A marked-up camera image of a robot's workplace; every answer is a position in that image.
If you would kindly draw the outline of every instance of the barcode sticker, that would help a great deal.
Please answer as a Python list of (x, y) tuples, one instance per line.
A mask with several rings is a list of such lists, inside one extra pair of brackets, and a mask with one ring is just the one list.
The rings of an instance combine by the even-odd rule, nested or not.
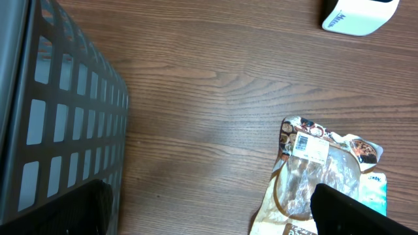
[(314, 136), (298, 132), (292, 155), (320, 164), (328, 158), (329, 142)]

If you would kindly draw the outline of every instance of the crumpled plastic wrapper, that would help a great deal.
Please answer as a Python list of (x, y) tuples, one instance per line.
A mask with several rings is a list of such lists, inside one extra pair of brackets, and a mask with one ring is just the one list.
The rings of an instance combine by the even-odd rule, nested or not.
[(325, 183), (356, 200), (366, 198), (359, 194), (361, 176), (382, 153), (380, 146), (358, 136), (340, 136), (302, 117), (285, 118), (278, 160), (250, 234), (316, 234), (310, 209), (316, 185)]

